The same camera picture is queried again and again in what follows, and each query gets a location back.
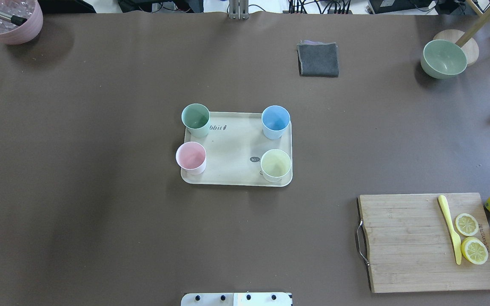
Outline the cream plastic cup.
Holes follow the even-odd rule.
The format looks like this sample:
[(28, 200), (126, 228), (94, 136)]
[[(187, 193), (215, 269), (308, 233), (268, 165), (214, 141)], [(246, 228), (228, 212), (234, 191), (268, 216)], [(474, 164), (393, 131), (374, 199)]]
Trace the cream plastic cup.
[(290, 172), (291, 166), (290, 156), (280, 149), (266, 151), (260, 160), (262, 175), (269, 182), (280, 181)]

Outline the wooden cup tree stand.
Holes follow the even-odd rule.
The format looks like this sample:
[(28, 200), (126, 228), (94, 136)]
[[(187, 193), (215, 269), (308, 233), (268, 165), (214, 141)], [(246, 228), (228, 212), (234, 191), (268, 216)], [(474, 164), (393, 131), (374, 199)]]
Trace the wooden cup tree stand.
[(485, 23), (490, 21), (490, 7), (486, 11), (482, 11), (474, 4), (472, 0), (467, 0), (466, 3), (478, 15), (478, 19), (474, 25), (466, 32), (457, 29), (447, 29), (437, 33), (433, 40), (447, 40), (461, 47), (467, 58), (467, 66), (474, 64), (479, 57), (479, 47), (473, 36), (481, 29)]

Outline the green bowl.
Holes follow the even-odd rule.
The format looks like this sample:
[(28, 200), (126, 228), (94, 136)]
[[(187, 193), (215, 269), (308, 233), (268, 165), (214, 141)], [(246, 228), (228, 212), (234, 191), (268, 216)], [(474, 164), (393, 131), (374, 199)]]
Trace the green bowl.
[(447, 40), (432, 40), (422, 50), (420, 64), (430, 77), (447, 79), (465, 71), (468, 60), (455, 43)]

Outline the lemon half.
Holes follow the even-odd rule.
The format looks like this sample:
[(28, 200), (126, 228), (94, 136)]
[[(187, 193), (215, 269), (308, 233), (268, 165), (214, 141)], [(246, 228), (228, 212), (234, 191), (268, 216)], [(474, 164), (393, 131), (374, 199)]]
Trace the lemon half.
[(460, 234), (471, 237), (479, 231), (479, 224), (472, 215), (461, 213), (455, 217), (455, 229)]
[(462, 256), (475, 265), (482, 265), (488, 260), (488, 250), (481, 240), (468, 237), (461, 243)]

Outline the dark grey folded cloth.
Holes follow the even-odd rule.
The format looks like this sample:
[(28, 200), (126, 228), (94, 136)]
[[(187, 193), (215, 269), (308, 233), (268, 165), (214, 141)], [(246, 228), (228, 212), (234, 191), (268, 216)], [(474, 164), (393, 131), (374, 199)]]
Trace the dark grey folded cloth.
[(297, 45), (297, 53), (301, 76), (339, 76), (339, 48), (336, 43), (303, 40)]

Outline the blue plastic cup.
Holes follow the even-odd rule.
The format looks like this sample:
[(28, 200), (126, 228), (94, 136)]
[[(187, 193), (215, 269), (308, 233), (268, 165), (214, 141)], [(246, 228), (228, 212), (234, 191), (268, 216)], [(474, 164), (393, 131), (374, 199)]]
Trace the blue plastic cup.
[(289, 112), (282, 106), (269, 106), (261, 114), (262, 129), (268, 139), (278, 139), (291, 122)]

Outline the green plastic cup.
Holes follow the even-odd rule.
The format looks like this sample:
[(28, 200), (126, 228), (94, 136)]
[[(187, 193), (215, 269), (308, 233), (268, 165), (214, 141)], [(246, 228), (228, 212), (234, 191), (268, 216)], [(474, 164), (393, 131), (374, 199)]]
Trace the green plastic cup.
[(192, 136), (206, 137), (210, 128), (210, 112), (200, 103), (192, 103), (186, 106), (181, 114), (181, 119)]

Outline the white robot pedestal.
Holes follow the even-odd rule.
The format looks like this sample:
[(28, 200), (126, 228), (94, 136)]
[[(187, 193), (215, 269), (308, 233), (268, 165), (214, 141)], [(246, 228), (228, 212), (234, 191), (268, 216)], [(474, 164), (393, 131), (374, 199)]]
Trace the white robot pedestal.
[(292, 306), (287, 292), (190, 293), (181, 299), (181, 306)]

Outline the pink plastic cup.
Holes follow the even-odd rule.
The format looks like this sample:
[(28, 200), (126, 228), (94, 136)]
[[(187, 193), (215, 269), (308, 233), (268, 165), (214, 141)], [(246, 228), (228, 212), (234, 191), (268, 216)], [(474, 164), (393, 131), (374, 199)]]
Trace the pink plastic cup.
[(183, 143), (177, 149), (175, 157), (177, 164), (189, 174), (199, 175), (206, 169), (206, 149), (198, 142)]

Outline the wooden cutting board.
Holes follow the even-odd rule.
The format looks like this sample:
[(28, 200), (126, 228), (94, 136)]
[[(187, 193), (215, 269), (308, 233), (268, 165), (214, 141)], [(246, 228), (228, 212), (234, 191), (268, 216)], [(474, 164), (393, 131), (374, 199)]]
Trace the wooden cutting board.
[(447, 193), (451, 217), (471, 214), (488, 260), (457, 265), (438, 194), (362, 194), (359, 226), (362, 251), (376, 294), (421, 291), (490, 290), (490, 227), (478, 193)]

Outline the pink bowl with ice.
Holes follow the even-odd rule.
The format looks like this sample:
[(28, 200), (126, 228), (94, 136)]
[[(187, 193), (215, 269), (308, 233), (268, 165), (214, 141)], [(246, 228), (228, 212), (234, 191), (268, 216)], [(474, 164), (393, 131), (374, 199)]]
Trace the pink bowl with ice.
[(43, 26), (37, 0), (0, 0), (0, 42), (19, 45), (33, 40)]

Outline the yellow plastic knife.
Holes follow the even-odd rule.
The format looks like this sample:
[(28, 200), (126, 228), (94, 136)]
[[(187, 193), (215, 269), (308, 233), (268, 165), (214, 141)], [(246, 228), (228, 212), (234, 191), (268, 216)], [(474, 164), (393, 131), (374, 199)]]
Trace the yellow plastic knife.
[(455, 262), (457, 265), (461, 265), (461, 263), (462, 263), (461, 238), (460, 238), (459, 234), (457, 234), (457, 232), (453, 226), (453, 219), (451, 217), (449, 204), (448, 204), (446, 196), (444, 196), (443, 194), (439, 195), (438, 196), (438, 204), (441, 208), (443, 217), (444, 217), (445, 222), (447, 224), (448, 233), (450, 235), (451, 243), (453, 246)]

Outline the cream serving tray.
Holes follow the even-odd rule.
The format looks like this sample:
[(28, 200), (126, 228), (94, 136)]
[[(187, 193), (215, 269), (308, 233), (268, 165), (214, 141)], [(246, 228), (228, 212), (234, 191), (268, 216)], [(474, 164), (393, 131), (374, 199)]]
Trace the cream serving tray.
[(189, 184), (284, 187), (293, 178), (293, 171), (278, 182), (267, 181), (261, 172), (260, 159), (270, 149), (292, 155), (292, 124), (276, 140), (262, 131), (260, 113), (210, 112), (210, 131), (204, 138), (185, 131), (184, 142), (198, 142), (206, 149), (207, 163), (203, 173), (192, 175), (181, 170)]

